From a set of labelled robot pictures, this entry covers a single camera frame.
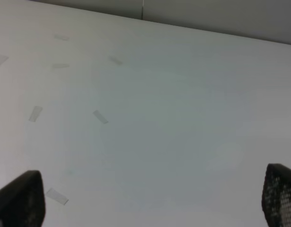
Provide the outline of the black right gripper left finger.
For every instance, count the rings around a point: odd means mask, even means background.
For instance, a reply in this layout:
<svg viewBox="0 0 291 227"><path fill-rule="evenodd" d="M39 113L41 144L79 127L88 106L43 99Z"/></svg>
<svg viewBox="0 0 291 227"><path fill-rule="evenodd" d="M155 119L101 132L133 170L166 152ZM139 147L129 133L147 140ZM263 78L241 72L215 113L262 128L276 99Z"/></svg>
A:
<svg viewBox="0 0 291 227"><path fill-rule="evenodd" d="M40 171L29 170L0 189L0 227L40 227L45 197Z"/></svg>

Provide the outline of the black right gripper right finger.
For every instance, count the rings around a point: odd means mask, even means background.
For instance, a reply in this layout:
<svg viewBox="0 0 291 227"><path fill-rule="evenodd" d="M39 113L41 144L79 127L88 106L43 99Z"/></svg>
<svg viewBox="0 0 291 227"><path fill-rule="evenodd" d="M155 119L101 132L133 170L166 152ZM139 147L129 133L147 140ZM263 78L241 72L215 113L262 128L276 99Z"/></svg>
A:
<svg viewBox="0 0 291 227"><path fill-rule="evenodd" d="M268 164L261 204L269 227L291 227L291 169Z"/></svg>

